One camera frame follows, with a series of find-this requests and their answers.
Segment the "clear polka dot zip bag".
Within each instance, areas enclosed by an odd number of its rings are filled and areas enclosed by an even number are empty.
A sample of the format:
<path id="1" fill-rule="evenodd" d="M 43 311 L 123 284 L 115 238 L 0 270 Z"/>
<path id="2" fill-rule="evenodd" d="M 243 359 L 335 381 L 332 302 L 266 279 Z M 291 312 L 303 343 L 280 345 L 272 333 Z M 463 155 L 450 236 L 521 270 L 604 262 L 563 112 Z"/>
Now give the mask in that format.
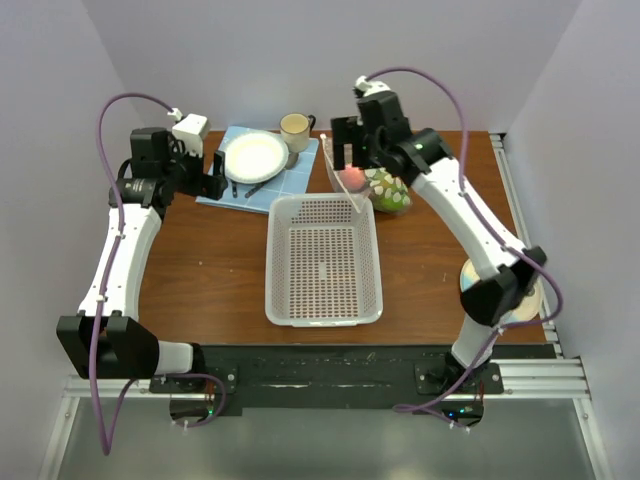
<path id="1" fill-rule="evenodd" d="M 363 170 L 366 177 L 365 187 L 358 192 L 346 191 L 337 174 L 341 170 L 333 169 L 332 139 L 322 134 L 320 140 L 329 182 L 336 193 L 347 196 L 358 212 L 363 209 L 366 200 L 371 201 L 375 210 L 394 215 L 403 214 L 412 206 L 408 187 L 399 178 L 388 174 L 384 168 Z M 352 146 L 346 145 L 344 153 L 346 166 L 353 166 Z"/>

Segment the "pink fake peach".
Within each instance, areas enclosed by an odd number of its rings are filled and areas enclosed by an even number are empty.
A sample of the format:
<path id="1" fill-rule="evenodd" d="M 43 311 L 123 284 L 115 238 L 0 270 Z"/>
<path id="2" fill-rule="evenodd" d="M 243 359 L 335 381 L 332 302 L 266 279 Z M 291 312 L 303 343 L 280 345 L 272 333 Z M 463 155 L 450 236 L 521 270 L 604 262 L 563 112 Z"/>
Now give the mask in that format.
<path id="1" fill-rule="evenodd" d="M 346 191 L 358 192 L 366 185 L 364 171 L 353 166 L 346 166 L 344 170 L 337 172 L 340 181 Z"/>

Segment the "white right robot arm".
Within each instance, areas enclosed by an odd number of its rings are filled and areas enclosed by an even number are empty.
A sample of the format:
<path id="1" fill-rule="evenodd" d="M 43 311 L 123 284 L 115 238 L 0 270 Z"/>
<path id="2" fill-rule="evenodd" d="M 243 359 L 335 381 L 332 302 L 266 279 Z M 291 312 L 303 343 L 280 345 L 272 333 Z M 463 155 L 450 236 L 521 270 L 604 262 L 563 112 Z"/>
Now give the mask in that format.
<path id="1" fill-rule="evenodd" d="M 351 146 L 353 166 L 382 167 L 401 179 L 439 215 L 479 277 L 460 294 L 465 317 L 445 369 L 452 390 L 469 392 L 481 380 L 479 366 L 491 356 L 498 327 L 533 289 L 547 256 L 504 230 L 435 130 L 411 130 L 395 92 L 359 93 L 356 98 L 358 115 L 331 121 L 335 169 L 344 169 L 344 148 Z M 491 233 L 498 230 L 503 235 L 496 239 Z"/>

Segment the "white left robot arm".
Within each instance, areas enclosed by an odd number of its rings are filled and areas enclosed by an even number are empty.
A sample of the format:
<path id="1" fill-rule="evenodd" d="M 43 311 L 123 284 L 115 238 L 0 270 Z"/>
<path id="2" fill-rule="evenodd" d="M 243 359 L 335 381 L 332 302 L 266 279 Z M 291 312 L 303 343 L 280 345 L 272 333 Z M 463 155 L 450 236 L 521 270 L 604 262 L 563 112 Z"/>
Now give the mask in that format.
<path id="1" fill-rule="evenodd" d="M 148 379 L 172 374 L 185 392 L 207 380 L 198 347 L 159 340 L 139 323 L 139 294 L 154 239 L 176 194 L 222 197 L 224 155 L 204 171 L 208 124 L 185 119 L 171 129 L 130 135 L 131 157 L 109 191 L 109 224 L 94 279 L 76 314 L 60 318 L 56 334 L 83 379 Z"/>

